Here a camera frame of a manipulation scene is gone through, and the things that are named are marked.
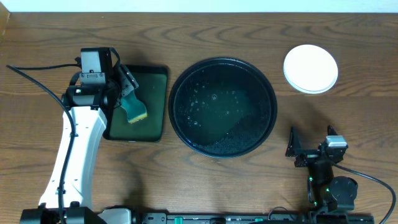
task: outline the green tray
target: green tray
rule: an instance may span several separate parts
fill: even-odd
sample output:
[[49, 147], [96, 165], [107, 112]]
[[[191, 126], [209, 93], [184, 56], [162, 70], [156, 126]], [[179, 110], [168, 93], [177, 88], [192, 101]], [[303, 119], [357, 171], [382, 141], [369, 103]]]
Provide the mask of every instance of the green tray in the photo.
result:
[[148, 117], [130, 124], [126, 111], [117, 107], [113, 110], [112, 119], [108, 121], [103, 136], [108, 140], [159, 141], [163, 128], [167, 69], [132, 65], [127, 65], [127, 68], [138, 82], [139, 88], [135, 94], [145, 104]]

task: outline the cable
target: cable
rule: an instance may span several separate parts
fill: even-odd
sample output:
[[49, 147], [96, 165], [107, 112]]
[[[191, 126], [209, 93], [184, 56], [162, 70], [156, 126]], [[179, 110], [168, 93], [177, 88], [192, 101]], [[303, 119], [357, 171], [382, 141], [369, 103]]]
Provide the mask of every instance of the cable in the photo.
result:
[[[286, 211], [288, 212], [288, 210], [287, 210], [285, 207], [276, 206], [275, 208], [273, 208], [273, 209], [268, 213], [268, 220], [271, 220], [271, 215], [274, 213], [274, 210], [275, 210], [275, 209], [278, 209], [278, 208], [283, 208], [284, 210], [286, 210]], [[293, 221], [295, 220], [295, 218], [293, 218], [293, 216], [292, 216], [291, 214], [289, 214], [289, 216], [292, 218]]]
[[9, 68], [12, 71], [22, 75], [24, 78], [28, 79], [32, 83], [35, 83], [41, 89], [46, 91], [53, 99], [55, 99], [55, 101], [62, 107], [62, 109], [64, 110], [64, 112], [68, 116], [68, 119], [69, 119], [69, 122], [70, 122], [70, 128], [71, 128], [70, 141], [69, 141], [69, 145], [68, 145], [67, 155], [65, 156], [65, 162], [63, 163], [63, 167], [62, 167], [62, 170], [61, 170], [60, 185], [58, 187], [58, 210], [59, 210], [59, 214], [60, 214], [61, 223], [65, 224], [65, 219], [63, 218], [63, 182], [65, 180], [65, 173], [67, 171], [69, 157], [70, 157], [70, 153], [71, 153], [72, 147], [73, 147], [73, 141], [75, 140], [75, 136], [76, 136], [75, 123], [73, 122], [72, 116], [70, 115], [70, 113], [66, 109], [66, 107], [63, 105], [62, 101], [53, 92], [51, 92], [51, 90], [49, 90], [47, 87], [45, 87], [43, 84], [39, 83], [38, 81], [36, 81], [32, 77], [26, 75], [24, 72], [20, 71], [18, 68], [10, 66], [10, 65], [7, 65], [7, 68]]
[[394, 207], [395, 207], [395, 205], [396, 205], [396, 193], [394, 192], [394, 189], [392, 189], [392, 187], [390, 187], [390, 185], [384, 183], [383, 181], [381, 181], [381, 180], [379, 180], [379, 179], [377, 179], [377, 178], [374, 178], [374, 177], [371, 177], [371, 176], [369, 176], [369, 175], [360, 173], [360, 172], [358, 172], [358, 171], [355, 171], [355, 170], [352, 170], [352, 169], [345, 168], [345, 167], [343, 167], [343, 166], [337, 165], [336, 163], [334, 163], [334, 162], [333, 162], [332, 160], [330, 160], [330, 159], [329, 159], [329, 162], [330, 162], [331, 165], [333, 165], [333, 166], [335, 166], [335, 167], [337, 167], [337, 168], [339, 168], [339, 169], [342, 169], [342, 170], [344, 170], [344, 171], [350, 172], [350, 173], [352, 173], [352, 174], [360, 175], [361, 177], [365, 177], [365, 178], [367, 178], [367, 179], [369, 179], [369, 180], [373, 180], [373, 181], [375, 181], [375, 182], [377, 182], [377, 183], [379, 183], [379, 184], [385, 186], [387, 189], [390, 190], [390, 192], [391, 192], [391, 194], [392, 194], [392, 203], [391, 203], [391, 207], [390, 207], [390, 209], [388, 210], [386, 216], [381, 220], [380, 224], [385, 223], [385, 222], [387, 221], [387, 219], [390, 217], [392, 211], [394, 211]]
[[48, 67], [13, 67], [16, 68], [18, 70], [48, 70], [48, 69], [53, 69], [53, 68], [63, 68], [63, 67], [80, 67], [78, 64], [63, 64], [63, 65], [54, 65], [54, 66], [48, 66]]

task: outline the wooden table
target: wooden table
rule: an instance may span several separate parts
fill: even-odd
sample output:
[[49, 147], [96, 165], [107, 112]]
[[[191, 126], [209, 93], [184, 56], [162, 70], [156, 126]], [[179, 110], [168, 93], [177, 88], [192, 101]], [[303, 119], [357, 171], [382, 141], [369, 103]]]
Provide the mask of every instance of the wooden table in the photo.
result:
[[[338, 62], [336, 85], [305, 95], [286, 81], [286, 53], [300, 44], [327, 49]], [[397, 14], [15, 13], [0, 43], [0, 222], [18, 223], [50, 179], [62, 133], [62, 109], [34, 84], [5, 68], [73, 63], [82, 47], [115, 47], [123, 63], [166, 65], [167, 97], [190, 65], [217, 56], [260, 69], [277, 95], [268, 140], [234, 159], [195, 153], [174, 132], [168, 112], [158, 143], [101, 140], [93, 180], [94, 210], [126, 204], [169, 212], [264, 213], [310, 206], [306, 169], [285, 158], [292, 125], [316, 147], [332, 124], [349, 149], [343, 166], [398, 190]], [[29, 72], [60, 96], [75, 68]], [[383, 186], [358, 181], [355, 212], [379, 222], [391, 203]], [[389, 223], [398, 222], [398, 213]]]

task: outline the white backdrop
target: white backdrop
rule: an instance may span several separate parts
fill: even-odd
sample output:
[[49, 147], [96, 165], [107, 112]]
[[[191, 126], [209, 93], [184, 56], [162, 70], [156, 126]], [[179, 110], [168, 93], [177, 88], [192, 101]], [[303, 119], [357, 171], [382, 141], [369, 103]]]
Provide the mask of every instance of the white backdrop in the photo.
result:
[[398, 0], [0, 0], [10, 12], [394, 12]]

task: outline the wood grain surface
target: wood grain surface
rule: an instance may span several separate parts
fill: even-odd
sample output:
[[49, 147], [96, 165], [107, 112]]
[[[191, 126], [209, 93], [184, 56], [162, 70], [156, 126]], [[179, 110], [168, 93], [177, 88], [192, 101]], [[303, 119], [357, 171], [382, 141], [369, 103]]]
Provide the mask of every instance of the wood grain surface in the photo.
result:
[[[305, 95], [286, 81], [286, 53], [300, 44], [329, 51], [336, 85]], [[62, 109], [34, 84], [5, 68], [73, 63], [82, 47], [115, 47], [123, 63], [166, 65], [167, 97], [177, 77], [209, 57], [255, 65], [274, 87], [278, 117], [268, 140], [234, 159], [195, 153], [165, 113], [157, 143], [101, 140], [93, 180], [94, 210], [126, 204], [140, 211], [264, 213], [310, 206], [306, 169], [284, 156], [291, 125], [306, 146], [332, 124], [349, 149], [341, 165], [398, 190], [398, 14], [15, 13], [0, 43], [0, 222], [18, 223], [50, 179], [62, 133]], [[60, 96], [75, 68], [29, 72]], [[358, 181], [355, 212], [379, 222], [391, 204], [383, 186]], [[398, 223], [394, 212], [388, 223]]]

